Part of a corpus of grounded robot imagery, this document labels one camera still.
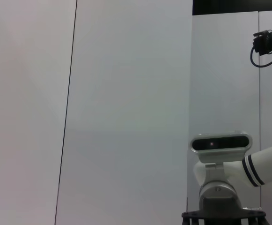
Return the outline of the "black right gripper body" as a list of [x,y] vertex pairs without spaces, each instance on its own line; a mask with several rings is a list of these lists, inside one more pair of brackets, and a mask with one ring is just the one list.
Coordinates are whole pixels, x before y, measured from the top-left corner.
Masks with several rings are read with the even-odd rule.
[[183,225],[240,225],[247,220],[249,225],[267,224],[266,213],[261,210],[244,209],[235,198],[210,199],[203,197],[199,210],[182,214]]

